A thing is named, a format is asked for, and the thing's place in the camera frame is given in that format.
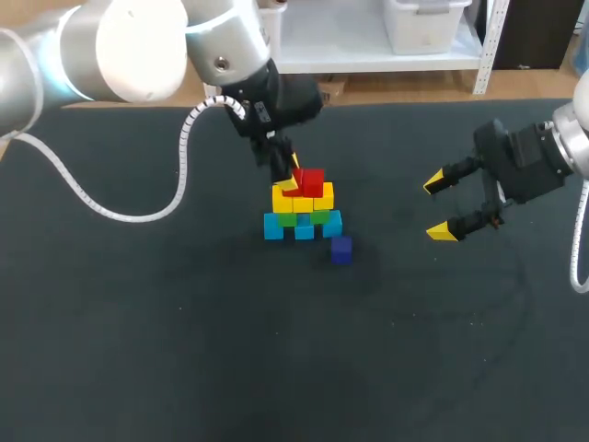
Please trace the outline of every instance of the cardboard box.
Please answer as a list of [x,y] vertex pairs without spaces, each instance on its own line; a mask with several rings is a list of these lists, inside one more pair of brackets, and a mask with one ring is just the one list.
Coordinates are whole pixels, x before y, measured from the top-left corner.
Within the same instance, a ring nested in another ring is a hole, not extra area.
[[348,76],[325,74],[316,76],[315,79],[323,96],[323,104],[325,106],[337,105],[348,83]]

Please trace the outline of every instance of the red block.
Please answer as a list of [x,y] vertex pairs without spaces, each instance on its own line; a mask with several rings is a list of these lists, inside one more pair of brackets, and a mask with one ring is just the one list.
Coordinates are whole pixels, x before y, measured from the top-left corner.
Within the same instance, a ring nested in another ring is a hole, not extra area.
[[303,177],[303,196],[305,198],[323,198],[323,181],[325,170],[306,169]]
[[298,184],[298,189],[295,191],[283,191],[283,196],[289,197],[299,197],[303,196],[303,170],[302,169],[293,169],[293,176]]

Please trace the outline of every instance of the dark blue cube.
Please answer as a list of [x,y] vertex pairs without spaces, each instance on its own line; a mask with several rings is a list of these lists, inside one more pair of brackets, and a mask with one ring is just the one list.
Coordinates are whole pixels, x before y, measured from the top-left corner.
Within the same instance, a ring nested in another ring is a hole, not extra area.
[[350,237],[331,239],[331,262],[338,265],[352,263],[352,239]]
[[323,238],[340,237],[343,232],[343,223],[341,222],[341,212],[332,210],[329,212],[329,222],[323,225]]

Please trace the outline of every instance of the cyan block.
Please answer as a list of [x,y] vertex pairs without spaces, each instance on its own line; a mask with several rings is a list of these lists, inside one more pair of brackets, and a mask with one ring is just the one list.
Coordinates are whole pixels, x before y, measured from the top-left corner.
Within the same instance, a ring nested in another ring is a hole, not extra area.
[[323,238],[340,237],[343,234],[343,222],[341,212],[332,210],[329,212],[329,222],[323,225]]
[[296,219],[298,226],[311,226],[311,214],[298,214]]
[[278,214],[264,215],[264,238],[268,241],[284,239],[284,228],[280,227]]
[[315,228],[311,224],[311,215],[299,214],[294,228],[294,238],[298,241],[315,239]]

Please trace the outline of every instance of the block tower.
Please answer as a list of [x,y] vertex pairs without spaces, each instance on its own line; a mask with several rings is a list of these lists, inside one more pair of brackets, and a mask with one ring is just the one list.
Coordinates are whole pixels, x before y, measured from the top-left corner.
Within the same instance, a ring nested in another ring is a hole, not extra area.
[[352,240],[343,234],[341,212],[334,210],[333,183],[325,182],[322,169],[301,169],[294,155],[297,168],[293,169],[296,181],[294,190],[273,185],[271,190],[272,213],[264,215],[264,238],[284,240],[285,229],[294,230],[297,241],[315,238],[331,238],[332,261],[350,263]]

